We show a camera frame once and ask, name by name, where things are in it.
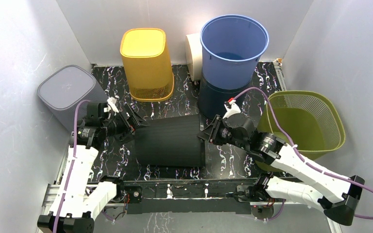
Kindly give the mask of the grey mesh waste basket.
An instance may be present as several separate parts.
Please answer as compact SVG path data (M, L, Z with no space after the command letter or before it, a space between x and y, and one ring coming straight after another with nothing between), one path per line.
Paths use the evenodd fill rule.
M48 77L38 87L37 95L69 133L73 131L75 109L80 101L108 99L95 77L76 65L66 66Z

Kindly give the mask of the orange mesh waste basket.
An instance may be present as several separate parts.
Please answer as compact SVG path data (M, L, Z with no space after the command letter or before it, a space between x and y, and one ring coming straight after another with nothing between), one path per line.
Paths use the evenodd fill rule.
M131 97L140 102L169 99L174 75L166 34L159 28L135 28L124 33L120 54Z

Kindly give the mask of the blue plastic bin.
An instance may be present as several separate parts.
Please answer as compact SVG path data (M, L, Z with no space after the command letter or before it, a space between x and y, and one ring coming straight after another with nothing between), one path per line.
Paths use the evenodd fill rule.
M250 17L223 15L209 20L200 32L204 78L220 89L246 86L269 41L266 28Z

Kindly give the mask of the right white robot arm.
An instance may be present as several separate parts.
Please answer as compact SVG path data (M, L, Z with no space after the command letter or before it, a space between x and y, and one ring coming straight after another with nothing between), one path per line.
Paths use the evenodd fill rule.
M314 161L298 156L285 140L272 133L260 132L243 114L228 118L216 116L209 126L200 131L198 138L214 145L230 144L246 151L256 161L285 171L300 182L289 182L273 175L260 176L254 185L238 185L228 197L241 202L282 199L305 204L324 213L334 222L352 225L359 203L364 179L355 175L335 178L335 174L319 166L318 170L307 163Z

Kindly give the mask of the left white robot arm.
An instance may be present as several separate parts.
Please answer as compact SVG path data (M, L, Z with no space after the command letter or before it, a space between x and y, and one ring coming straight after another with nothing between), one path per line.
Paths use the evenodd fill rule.
M106 139L114 137L125 144L133 140L137 129L146 126L129 104L120 111L111 100L79 102L64 175L48 213L38 217L37 228L42 233L91 233L108 203L122 203L123 213L129 203L139 203L142 189L126 186L121 177L105 175L93 191L87 191L88 176Z

